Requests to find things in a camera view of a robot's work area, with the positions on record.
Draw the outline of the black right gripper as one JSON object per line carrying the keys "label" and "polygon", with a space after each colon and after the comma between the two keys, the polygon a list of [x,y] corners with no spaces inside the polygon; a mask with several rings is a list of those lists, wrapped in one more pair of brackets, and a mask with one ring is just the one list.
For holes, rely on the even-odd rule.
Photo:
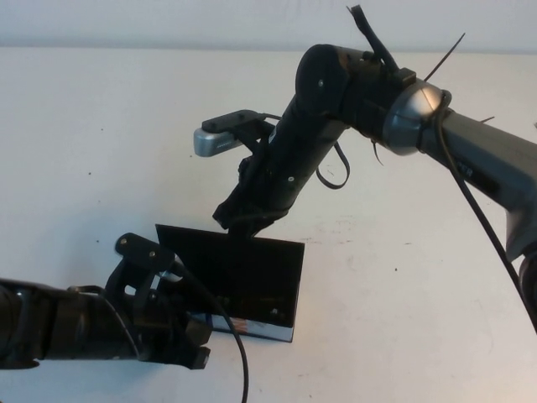
{"label": "black right gripper", "polygon": [[212,214],[212,218],[234,239],[253,238],[289,212],[289,209],[266,207],[257,199],[256,186],[263,185],[259,175],[262,159],[252,154],[241,161],[237,185]]}

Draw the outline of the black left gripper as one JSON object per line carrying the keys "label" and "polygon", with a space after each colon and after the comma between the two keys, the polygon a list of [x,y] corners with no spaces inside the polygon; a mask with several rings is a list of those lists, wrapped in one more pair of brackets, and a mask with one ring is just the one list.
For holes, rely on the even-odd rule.
{"label": "black left gripper", "polygon": [[136,328],[143,362],[192,370],[206,367],[211,327],[186,312],[178,300],[151,290]]}

